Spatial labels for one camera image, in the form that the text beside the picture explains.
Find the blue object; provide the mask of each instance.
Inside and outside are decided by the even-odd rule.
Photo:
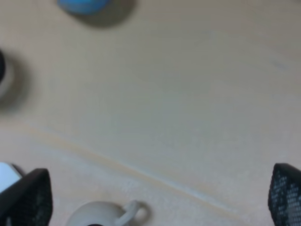
[[[58,4],[64,10],[84,15],[96,13],[108,2],[109,0],[58,0]]]

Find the white mug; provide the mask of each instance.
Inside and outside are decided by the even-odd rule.
[[[122,208],[110,202],[90,202],[77,209],[66,226],[128,226],[139,208],[137,201]]]

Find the white object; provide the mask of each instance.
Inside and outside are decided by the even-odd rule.
[[[128,226],[139,208],[137,201],[131,201],[123,208],[110,202],[90,202],[76,210],[66,226]]]
[[[20,173],[11,164],[0,162],[0,193],[21,177]]]

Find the black object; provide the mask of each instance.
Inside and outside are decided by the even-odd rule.
[[[301,171],[286,163],[274,166],[269,210],[275,226],[301,226]]]
[[[6,71],[5,58],[3,53],[0,51],[0,82],[2,82]]]
[[[0,226],[47,226],[52,211],[47,169],[35,169],[0,193]]]

